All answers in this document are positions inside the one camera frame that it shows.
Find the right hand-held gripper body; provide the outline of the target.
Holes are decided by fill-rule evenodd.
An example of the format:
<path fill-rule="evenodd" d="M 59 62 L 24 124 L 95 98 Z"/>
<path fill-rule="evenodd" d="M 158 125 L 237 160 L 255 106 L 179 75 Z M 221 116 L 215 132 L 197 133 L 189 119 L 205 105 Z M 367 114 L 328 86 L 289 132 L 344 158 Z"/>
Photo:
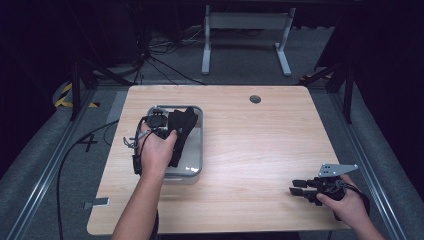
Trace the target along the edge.
<path fill-rule="evenodd" d="M 318 172 L 318 176 L 308 181 L 308 185 L 314 190 L 308 194 L 308 201 L 315 205 L 321 205 L 317 199 L 317 194 L 322 193 L 333 200 L 339 201 L 345 196 L 345 190 L 350 189 L 355 192 L 359 190 L 351 184 L 341 179 L 342 174 L 357 170 L 358 166 L 344 164 L 323 163 Z"/>

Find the yellow black hazard tape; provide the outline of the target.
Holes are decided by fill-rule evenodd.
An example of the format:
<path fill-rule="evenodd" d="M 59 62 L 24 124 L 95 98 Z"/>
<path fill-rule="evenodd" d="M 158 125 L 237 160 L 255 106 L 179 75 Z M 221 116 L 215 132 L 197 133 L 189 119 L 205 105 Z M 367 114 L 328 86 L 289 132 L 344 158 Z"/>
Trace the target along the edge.
<path fill-rule="evenodd" d="M 68 96 L 68 93 L 72 89 L 72 83 L 68 83 L 62 90 L 61 94 L 59 95 L 57 101 L 55 102 L 55 107 L 73 107 L 73 102 L 67 101 L 66 97 Z M 90 108 L 98 108 L 100 107 L 100 103 L 98 102 L 91 102 L 89 104 Z"/>

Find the grey plastic bin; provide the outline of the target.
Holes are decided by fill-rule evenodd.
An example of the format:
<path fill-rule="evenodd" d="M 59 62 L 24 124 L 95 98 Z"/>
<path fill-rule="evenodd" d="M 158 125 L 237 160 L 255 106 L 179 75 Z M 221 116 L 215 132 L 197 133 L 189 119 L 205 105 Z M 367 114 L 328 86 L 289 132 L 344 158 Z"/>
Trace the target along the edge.
<path fill-rule="evenodd" d="M 177 167 L 168 165 L 165 175 L 166 184 L 190 185 L 198 181 L 203 167 L 203 111 L 197 106 L 157 105 L 166 109 L 168 115 L 178 109 L 184 111 L 193 107 L 198 116 L 198 121 L 189 134 Z"/>

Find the person's right hand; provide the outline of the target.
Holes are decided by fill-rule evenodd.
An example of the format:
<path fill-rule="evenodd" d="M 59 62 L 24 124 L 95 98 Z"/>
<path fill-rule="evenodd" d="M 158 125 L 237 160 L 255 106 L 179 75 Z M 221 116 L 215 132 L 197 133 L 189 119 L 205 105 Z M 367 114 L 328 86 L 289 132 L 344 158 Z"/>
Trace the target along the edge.
<path fill-rule="evenodd" d="M 317 194 L 317 199 L 354 230 L 361 229 L 370 222 L 363 200 L 355 191 L 347 190 L 341 200 L 333 200 L 322 193 Z"/>

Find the white metal desk frame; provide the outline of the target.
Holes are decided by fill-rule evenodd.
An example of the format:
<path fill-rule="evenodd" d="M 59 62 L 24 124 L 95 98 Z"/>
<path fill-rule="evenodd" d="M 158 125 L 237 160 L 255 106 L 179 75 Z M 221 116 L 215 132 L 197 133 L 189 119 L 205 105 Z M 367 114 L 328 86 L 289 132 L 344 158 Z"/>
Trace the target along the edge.
<path fill-rule="evenodd" d="M 284 76 L 292 74 L 285 54 L 285 45 L 294 20 L 296 9 L 290 8 L 286 13 L 240 13 L 240 12 L 215 12 L 211 6 L 205 7 L 204 17 L 204 49 L 201 73 L 208 75 L 211 62 L 211 30 L 212 29 L 258 29 L 280 30 L 282 38 L 274 44 Z"/>

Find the black glove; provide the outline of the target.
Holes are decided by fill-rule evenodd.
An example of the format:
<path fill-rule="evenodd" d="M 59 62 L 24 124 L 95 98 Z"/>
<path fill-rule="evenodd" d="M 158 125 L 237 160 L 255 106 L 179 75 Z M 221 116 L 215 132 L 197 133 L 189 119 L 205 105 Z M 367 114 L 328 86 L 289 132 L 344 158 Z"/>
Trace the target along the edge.
<path fill-rule="evenodd" d="M 184 111 L 174 110 L 168 115 L 168 131 L 177 133 L 177 140 L 174 144 L 173 154 L 169 165 L 177 167 L 182 156 L 185 142 L 198 121 L 198 116 L 193 107 L 188 107 Z"/>

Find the black metal stand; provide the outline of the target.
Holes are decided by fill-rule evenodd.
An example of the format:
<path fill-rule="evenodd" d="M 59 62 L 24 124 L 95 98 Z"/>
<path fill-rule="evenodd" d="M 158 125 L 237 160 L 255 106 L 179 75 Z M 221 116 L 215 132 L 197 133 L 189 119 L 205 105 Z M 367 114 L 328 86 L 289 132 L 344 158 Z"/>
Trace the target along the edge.
<path fill-rule="evenodd" d="M 308 86 L 330 75 L 329 82 L 326 84 L 325 89 L 328 93 L 337 93 L 342 86 L 345 86 L 342 112 L 347 123 L 351 124 L 351 104 L 354 85 L 352 74 L 353 72 L 350 65 L 338 63 L 331 67 L 326 67 L 311 76 L 302 76 L 297 85 Z"/>
<path fill-rule="evenodd" d="M 108 70 L 107 68 L 96 64 L 94 62 L 91 62 L 87 59 L 77 59 L 74 62 L 73 70 L 72 70 L 72 76 L 71 76 L 71 90 L 72 90 L 72 115 L 70 120 L 74 121 L 81 109 L 81 84 L 84 84 L 84 86 L 88 90 L 95 90 L 97 86 L 99 85 L 99 81 L 97 80 L 97 77 L 93 73 L 93 71 L 96 70 L 109 79 L 114 80 L 115 82 L 123 85 L 123 86 L 133 86 L 133 83 L 129 82 L 128 80 L 125 80 L 121 76 L 118 76 L 117 74 L 113 73 L 112 71 Z"/>

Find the person's left hand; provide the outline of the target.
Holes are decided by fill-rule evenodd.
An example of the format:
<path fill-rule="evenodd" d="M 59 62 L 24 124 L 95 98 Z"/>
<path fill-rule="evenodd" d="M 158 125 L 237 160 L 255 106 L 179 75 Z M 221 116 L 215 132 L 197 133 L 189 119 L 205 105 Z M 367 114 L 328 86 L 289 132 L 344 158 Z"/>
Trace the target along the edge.
<path fill-rule="evenodd" d="M 143 180 L 163 180 L 173 155 L 177 132 L 173 130 L 166 139 L 151 133 L 140 139 Z"/>

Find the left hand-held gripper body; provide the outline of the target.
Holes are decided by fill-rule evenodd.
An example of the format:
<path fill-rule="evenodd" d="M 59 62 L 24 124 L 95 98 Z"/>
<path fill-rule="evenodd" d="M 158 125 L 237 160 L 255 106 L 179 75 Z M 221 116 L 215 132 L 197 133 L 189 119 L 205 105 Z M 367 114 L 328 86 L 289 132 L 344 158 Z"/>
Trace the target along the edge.
<path fill-rule="evenodd" d="M 168 111 L 163 108 L 153 107 L 149 110 L 146 123 L 148 127 L 160 138 L 166 139 L 168 133 Z"/>

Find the grey tape strip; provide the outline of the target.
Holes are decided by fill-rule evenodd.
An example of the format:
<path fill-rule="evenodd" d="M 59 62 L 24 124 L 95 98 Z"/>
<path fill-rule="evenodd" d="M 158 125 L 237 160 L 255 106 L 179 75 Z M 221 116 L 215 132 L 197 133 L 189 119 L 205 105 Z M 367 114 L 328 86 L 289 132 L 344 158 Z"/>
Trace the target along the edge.
<path fill-rule="evenodd" d="M 83 209 L 88 210 L 94 207 L 108 206 L 109 204 L 110 204 L 110 199 L 108 197 L 95 198 L 91 202 L 85 202 L 83 204 Z"/>

